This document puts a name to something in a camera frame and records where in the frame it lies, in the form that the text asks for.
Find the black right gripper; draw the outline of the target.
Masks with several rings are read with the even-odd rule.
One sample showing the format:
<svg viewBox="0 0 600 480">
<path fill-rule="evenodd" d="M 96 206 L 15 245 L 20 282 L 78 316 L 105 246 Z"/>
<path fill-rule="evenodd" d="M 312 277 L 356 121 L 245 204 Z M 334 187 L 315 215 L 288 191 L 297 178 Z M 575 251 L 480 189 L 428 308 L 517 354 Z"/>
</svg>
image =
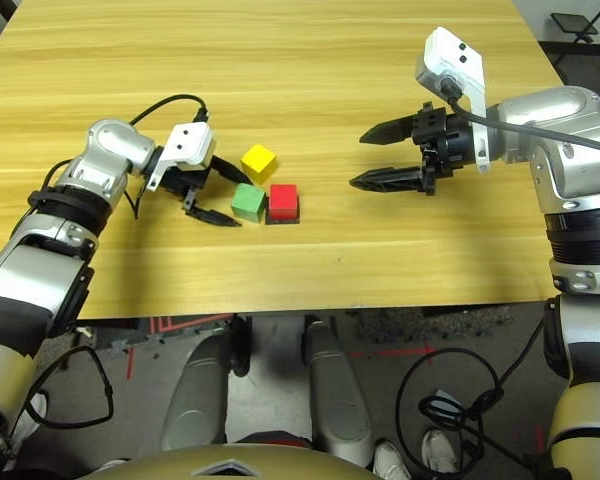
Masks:
<svg viewBox="0 0 600 480">
<path fill-rule="evenodd" d="M 363 191 L 418 191 L 434 195 L 436 181 L 452 177 L 454 171 L 475 162 L 473 134 L 469 123 L 444 108 L 423 104 L 415 114 L 379 123 L 359 142 L 389 145 L 410 138 L 420 148 L 422 163 L 418 167 L 378 168 L 349 180 L 349 185 Z"/>
</svg>

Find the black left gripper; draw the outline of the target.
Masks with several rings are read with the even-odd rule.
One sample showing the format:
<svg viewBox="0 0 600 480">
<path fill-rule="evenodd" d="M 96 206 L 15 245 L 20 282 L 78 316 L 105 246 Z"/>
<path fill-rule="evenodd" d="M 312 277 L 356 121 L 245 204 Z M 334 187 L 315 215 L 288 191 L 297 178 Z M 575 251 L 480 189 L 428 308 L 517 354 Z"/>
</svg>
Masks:
<svg viewBox="0 0 600 480">
<path fill-rule="evenodd" d="M 210 166 L 229 181 L 250 180 L 237 166 L 216 155 L 212 157 Z M 197 193 L 204 189 L 209 173 L 210 168 L 184 171 L 171 167 L 162 176 L 159 187 L 178 196 L 189 217 L 214 226 L 240 226 L 239 222 L 224 213 L 196 208 Z"/>
</svg>

